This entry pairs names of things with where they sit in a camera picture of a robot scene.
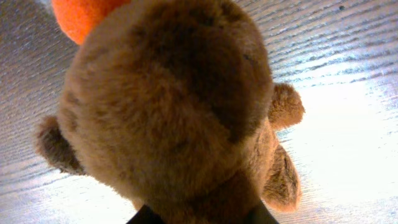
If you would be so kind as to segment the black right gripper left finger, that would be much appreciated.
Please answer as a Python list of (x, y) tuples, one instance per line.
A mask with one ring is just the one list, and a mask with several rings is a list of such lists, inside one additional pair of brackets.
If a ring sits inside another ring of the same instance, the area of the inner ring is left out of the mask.
[(139, 211), (126, 224), (165, 224), (161, 217), (147, 205)]

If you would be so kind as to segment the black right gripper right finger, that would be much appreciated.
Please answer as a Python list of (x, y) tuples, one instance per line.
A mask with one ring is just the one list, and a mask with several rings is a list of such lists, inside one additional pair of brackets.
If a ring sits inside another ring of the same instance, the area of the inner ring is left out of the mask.
[(260, 200), (245, 216), (245, 224), (279, 224)]

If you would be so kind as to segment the brown plush bear toy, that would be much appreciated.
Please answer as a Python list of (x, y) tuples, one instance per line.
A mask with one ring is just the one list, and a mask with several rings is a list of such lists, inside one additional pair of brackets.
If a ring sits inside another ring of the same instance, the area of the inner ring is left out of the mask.
[(242, 223), (297, 209), (278, 130), (301, 122), (253, 20), (232, 1), (133, 1), (88, 36), (58, 113), (36, 134), (53, 167), (88, 175), (165, 223)]

